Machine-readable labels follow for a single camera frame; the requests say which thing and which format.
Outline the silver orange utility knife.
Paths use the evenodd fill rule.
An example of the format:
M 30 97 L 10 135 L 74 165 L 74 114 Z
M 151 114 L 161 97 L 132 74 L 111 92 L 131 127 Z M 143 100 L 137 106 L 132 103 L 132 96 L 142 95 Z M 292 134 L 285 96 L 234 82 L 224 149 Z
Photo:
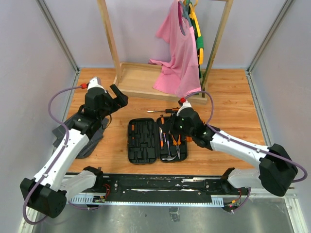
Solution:
M 164 149 L 164 139 L 163 139 L 163 131 L 162 131 L 161 127 L 159 127 L 159 137 L 160 137 L 160 146 L 161 146 L 161 149 L 163 150 Z

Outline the orange black pliers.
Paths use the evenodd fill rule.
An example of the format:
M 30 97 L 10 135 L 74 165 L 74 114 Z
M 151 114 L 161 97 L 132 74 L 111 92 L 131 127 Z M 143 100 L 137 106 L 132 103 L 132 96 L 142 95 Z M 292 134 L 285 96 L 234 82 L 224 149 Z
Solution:
M 181 135 L 175 136 L 171 134 L 173 145 L 176 147 L 177 156 L 180 159 L 180 145 L 181 145 Z

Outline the small orange black screwdriver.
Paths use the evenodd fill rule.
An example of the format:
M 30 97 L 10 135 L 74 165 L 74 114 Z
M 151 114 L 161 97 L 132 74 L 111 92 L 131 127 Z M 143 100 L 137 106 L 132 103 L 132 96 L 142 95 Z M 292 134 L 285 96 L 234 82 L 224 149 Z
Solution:
M 164 123 L 165 123 L 164 115 L 160 115 L 160 119 L 161 119 L 162 134 L 163 134 L 163 137 L 164 137 L 164 142 L 166 143 L 166 142 L 167 142 L 166 133 L 165 133 L 165 131 L 163 130 Z

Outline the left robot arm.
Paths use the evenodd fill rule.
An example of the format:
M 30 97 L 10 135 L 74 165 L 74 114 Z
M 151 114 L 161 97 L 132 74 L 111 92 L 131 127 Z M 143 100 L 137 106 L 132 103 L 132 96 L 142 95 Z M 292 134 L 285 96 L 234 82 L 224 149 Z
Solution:
M 115 98 L 111 97 L 98 77 L 78 88 L 87 90 L 85 103 L 67 123 L 59 122 L 65 135 L 57 149 L 33 178 L 25 178 L 20 184 L 24 198 L 23 217 L 29 224 L 34 225 L 35 222 L 28 219 L 27 208 L 42 213 L 44 217 L 56 218 L 74 196 L 87 189 L 99 192 L 104 187 L 103 172 L 91 166 L 68 180 L 64 180 L 64 176 L 78 153 L 103 128 L 105 117 L 128 104 L 128 96 L 112 84 L 110 88 Z

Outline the claw hammer black grip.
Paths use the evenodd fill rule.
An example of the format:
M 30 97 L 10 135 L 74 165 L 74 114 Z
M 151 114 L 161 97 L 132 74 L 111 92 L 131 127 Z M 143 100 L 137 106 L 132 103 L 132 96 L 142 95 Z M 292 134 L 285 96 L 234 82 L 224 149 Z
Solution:
M 167 140 L 165 150 L 160 154 L 160 159 L 163 162 L 172 162 L 178 157 L 176 146 L 173 145 L 172 141 Z

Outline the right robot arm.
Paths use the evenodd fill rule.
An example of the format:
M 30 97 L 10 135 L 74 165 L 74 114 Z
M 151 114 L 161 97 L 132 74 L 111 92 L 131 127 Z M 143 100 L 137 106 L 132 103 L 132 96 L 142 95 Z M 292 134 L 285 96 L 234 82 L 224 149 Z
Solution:
M 190 137 L 193 142 L 212 151 L 224 152 L 253 166 L 253 169 L 232 169 L 222 179 L 220 188 L 232 194 L 237 188 L 263 187 L 269 193 L 283 197 L 298 174 L 297 165 L 279 144 L 262 146 L 233 137 L 217 127 L 205 124 L 191 104 L 182 98 L 173 115 L 171 131 Z

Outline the black plastic tool case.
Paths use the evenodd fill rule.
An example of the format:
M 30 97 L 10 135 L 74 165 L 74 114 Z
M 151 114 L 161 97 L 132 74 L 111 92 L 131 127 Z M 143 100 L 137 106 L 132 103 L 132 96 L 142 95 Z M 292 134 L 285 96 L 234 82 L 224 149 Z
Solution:
M 165 116 L 163 130 L 166 133 L 166 139 L 172 141 L 171 133 L 169 132 L 171 116 Z M 132 124 L 135 125 L 135 145 L 132 146 L 131 130 Z M 160 154 L 165 150 L 166 143 L 164 142 L 164 149 L 160 146 L 159 127 L 161 127 L 160 117 L 157 120 L 152 118 L 136 118 L 129 121 L 128 124 L 128 143 L 127 152 L 128 160 L 132 164 L 144 165 L 152 164 L 156 160 L 160 160 Z M 182 162 L 188 158 L 188 145 L 186 137 L 181 135 L 180 145 L 180 159 L 177 157 L 172 162 Z

